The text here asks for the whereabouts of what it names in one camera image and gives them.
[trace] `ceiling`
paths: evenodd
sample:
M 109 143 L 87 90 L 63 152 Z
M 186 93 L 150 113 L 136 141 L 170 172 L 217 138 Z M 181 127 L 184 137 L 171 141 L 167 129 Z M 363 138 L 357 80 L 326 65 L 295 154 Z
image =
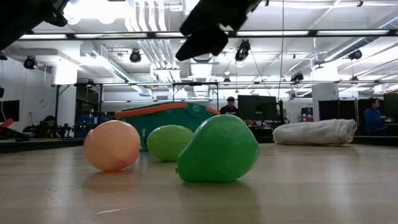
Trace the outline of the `ceiling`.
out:
M 178 32 L 178 28 L 189 13 L 189 6 L 195 5 L 195 0 L 172 0 L 165 1 L 165 26 L 168 31 Z M 359 1 L 347 0 L 270 0 L 269 6 L 264 3 L 248 15 L 248 20 L 241 30 L 282 30 L 282 29 L 377 29 L 374 25 L 384 17 L 398 12 L 398 1 L 365 1 L 362 7 L 356 7 Z M 149 24 L 149 3 L 145 1 L 146 14 L 144 19 L 147 27 Z M 137 6 L 136 12 L 139 14 L 140 7 Z M 36 33 L 54 33 L 54 32 L 127 32 L 125 19 L 117 18 L 110 24 L 103 24 L 98 19 L 82 18 L 75 25 L 66 27 L 54 27 L 47 23 L 37 26 Z M 261 80 L 260 75 L 266 80 L 280 80 L 281 75 L 287 80 L 295 72 L 302 72 L 305 80 L 316 79 L 311 76 L 314 69 L 311 62 L 316 57 L 322 57 L 323 54 L 341 46 L 350 38 L 347 37 L 317 37 L 314 38 L 253 38 L 249 39 L 251 43 L 251 54 L 244 61 L 243 67 L 237 67 L 234 61 L 234 53 L 241 42 L 241 39 L 230 39 L 222 54 L 214 57 L 210 66 L 210 74 L 207 80 L 224 79 L 225 72 L 229 72 L 231 81 L 253 81 Z M 398 58 L 395 54 L 397 48 L 376 54 L 383 49 L 396 44 L 398 40 L 395 37 L 382 37 L 371 42 L 360 50 L 363 53 L 361 60 L 351 61 L 348 59 L 338 59 L 332 62 L 337 67 L 340 79 L 348 80 L 352 74 L 357 74 L 365 70 L 371 70 L 383 63 Z M 170 46 L 173 54 L 177 52 L 183 44 L 183 40 L 172 39 Z M 75 49 L 80 45 L 80 53 L 77 55 Z M 109 60 L 113 61 L 121 70 L 129 74 L 136 82 L 154 82 L 151 78 L 151 62 L 141 50 L 142 60 L 139 63 L 131 63 L 129 55 L 132 49 L 139 49 L 136 40 L 93 40 L 93 41 L 44 41 L 44 42 L 16 42 L 11 48 L 20 49 L 31 48 L 54 48 L 62 51 L 75 60 L 80 62 L 78 76 L 81 78 L 92 78 L 96 82 L 118 82 L 114 76 L 99 65 L 90 64 L 83 52 L 87 45 L 98 48 L 103 45 L 109 51 Z M 182 79 L 194 77 L 192 73 L 192 61 L 177 62 L 179 67 L 179 76 Z M 393 74 L 398 70 L 398 66 L 392 65 L 386 69 L 371 73 L 364 77 L 367 80 L 380 78 L 380 75 Z

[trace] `wooden table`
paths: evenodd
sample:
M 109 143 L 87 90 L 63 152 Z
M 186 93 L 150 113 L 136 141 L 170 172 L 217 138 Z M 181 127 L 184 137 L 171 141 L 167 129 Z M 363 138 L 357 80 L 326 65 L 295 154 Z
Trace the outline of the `wooden table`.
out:
M 183 184 L 175 163 L 141 154 L 101 173 L 82 148 L 0 155 L 0 223 L 398 222 L 398 150 L 262 144 L 230 184 Z

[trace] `white bag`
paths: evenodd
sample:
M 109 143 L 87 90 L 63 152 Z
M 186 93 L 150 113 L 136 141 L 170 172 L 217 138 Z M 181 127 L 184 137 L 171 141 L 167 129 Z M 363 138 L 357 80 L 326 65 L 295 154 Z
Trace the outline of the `white bag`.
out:
M 274 142 L 289 145 L 343 145 L 353 140 L 358 126 L 354 120 L 331 119 L 285 124 L 276 128 Z

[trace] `man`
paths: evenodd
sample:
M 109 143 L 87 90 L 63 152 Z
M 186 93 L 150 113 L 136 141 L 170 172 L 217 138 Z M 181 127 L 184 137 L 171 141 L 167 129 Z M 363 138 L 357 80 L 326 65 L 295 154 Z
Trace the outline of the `man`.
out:
M 369 99 L 369 107 L 365 111 L 366 132 L 368 135 L 378 135 L 379 131 L 384 128 L 385 116 L 380 114 L 380 101 L 377 98 Z
M 233 115 L 238 115 L 238 109 L 235 107 L 235 99 L 230 96 L 228 99 L 226 99 L 228 104 L 224 107 L 221 108 L 220 113 L 221 114 L 233 114 Z

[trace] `laboratory room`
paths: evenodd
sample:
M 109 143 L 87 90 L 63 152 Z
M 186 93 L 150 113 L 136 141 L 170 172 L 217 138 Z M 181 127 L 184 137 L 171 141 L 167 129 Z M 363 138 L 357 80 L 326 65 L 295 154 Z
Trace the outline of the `laboratory room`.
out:
M 0 21 L 0 223 L 397 222 L 397 0 L 2 0 Z

